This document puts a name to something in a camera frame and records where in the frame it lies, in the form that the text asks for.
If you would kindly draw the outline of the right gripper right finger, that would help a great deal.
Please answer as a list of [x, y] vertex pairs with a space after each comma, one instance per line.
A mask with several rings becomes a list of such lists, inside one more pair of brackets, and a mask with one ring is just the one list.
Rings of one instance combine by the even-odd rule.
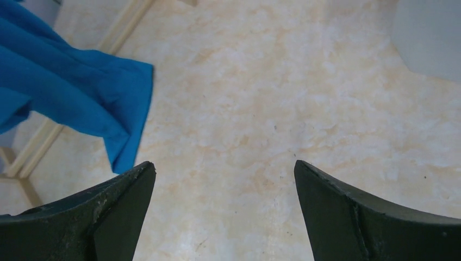
[[311, 164], [294, 167], [315, 260], [460, 260], [460, 220], [401, 206]]

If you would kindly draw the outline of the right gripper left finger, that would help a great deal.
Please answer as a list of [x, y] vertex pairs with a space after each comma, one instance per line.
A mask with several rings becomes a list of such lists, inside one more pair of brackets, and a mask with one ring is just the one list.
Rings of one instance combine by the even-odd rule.
[[71, 196], [1, 216], [1, 260], [132, 260], [155, 184], [151, 162]]

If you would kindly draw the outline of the white plastic trash bin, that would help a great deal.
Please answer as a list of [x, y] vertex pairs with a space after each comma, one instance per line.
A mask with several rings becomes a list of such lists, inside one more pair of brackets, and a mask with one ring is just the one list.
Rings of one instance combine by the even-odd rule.
[[460, 82], [460, 1], [398, 1], [391, 40], [411, 71]]

